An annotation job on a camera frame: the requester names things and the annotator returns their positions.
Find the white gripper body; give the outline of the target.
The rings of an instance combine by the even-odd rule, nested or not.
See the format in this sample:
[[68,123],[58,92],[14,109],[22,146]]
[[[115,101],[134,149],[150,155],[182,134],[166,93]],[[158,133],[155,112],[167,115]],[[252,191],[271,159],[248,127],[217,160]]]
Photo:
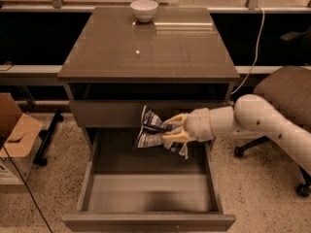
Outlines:
[[206,142],[214,138],[210,123],[210,110],[196,109],[189,113],[184,122],[184,128],[191,141]]

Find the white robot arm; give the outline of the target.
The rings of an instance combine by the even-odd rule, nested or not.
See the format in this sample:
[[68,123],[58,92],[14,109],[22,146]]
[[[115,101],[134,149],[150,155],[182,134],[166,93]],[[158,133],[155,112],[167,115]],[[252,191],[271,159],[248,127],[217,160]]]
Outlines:
[[177,125],[162,138],[167,142],[205,142],[217,136],[265,136],[311,175],[311,133],[282,116],[269,102],[254,94],[240,97],[234,107],[196,109],[173,116]]

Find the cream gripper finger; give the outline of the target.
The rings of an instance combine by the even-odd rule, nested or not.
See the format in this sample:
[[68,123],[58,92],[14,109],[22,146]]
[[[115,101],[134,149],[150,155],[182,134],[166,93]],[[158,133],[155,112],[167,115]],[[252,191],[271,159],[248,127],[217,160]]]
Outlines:
[[193,140],[193,137],[184,128],[177,128],[170,132],[165,132],[162,139],[167,142],[187,143]]
[[166,120],[165,123],[173,124],[177,127],[180,127],[180,126],[185,125],[187,118],[188,118],[188,114],[178,114]]

